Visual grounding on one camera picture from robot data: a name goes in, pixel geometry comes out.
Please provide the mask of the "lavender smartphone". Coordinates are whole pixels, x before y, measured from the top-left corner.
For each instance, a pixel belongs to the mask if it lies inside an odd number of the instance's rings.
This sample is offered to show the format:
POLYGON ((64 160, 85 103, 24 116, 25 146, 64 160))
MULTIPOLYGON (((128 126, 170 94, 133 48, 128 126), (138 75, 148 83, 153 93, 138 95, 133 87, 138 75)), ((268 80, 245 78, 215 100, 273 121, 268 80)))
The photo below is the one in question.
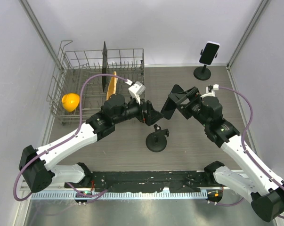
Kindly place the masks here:
POLYGON ((208 41, 204 49, 201 50, 199 63, 204 65, 211 65, 213 60, 217 57, 219 48, 219 43, 208 41))

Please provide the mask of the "black smartphone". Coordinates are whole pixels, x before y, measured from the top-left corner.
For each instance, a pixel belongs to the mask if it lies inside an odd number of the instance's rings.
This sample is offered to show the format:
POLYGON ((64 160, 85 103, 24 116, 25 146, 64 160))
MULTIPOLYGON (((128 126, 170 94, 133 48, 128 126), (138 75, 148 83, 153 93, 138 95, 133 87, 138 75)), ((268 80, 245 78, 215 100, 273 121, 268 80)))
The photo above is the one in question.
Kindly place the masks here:
MULTIPOLYGON (((175 84, 171 90, 171 93, 179 93, 182 91, 183 89, 178 84, 175 84)), ((170 120, 176 108, 176 103, 168 97, 164 106, 161 109, 161 113, 164 115, 165 119, 170 120)))

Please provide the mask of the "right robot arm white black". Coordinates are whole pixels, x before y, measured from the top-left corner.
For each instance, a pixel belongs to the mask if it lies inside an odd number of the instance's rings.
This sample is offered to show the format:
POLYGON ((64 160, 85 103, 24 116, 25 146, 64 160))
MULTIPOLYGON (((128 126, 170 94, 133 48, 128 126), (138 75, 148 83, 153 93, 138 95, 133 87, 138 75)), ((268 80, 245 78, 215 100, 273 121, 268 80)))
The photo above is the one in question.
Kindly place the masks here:
POLYGON ((198 88, 184 91, 174 85, 162 112, 170 119, 178 110, 186 119, 194 117, 203 127, 207 138, 226 152, 247 175, 241 176, 223 163, 215 161, 205 167, 204 181, 217 183, 239 194, 251 204, 262 220, 281 218, 284 212, 284 180, 275 174, 242 140, 235 126, 223 117, 223 107, 215 96, 218 85, 208 86, 201 95, 198 88))

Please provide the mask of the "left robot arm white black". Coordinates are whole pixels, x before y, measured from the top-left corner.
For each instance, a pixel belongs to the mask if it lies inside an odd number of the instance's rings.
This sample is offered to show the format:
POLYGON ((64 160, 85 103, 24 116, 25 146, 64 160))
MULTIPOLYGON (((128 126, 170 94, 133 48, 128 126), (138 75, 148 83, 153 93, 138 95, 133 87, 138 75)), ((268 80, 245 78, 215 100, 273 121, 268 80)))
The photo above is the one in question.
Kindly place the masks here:
POLYGON ((121 94, 113 94, 104 102, 101 110, 82 123, 78 129, 39 148, 27 146, 22 151, 19 170, 32 193, 50 184, 71 182, 86 188, 91 184, 91 172, 83 163, 72 166, 59 165, 64 158, 79 149, 107 137, 115 131, 116 124, 138 119, 147 126, 154 125, 163 114, 152 103, 132 98, 128 103, 121 94))

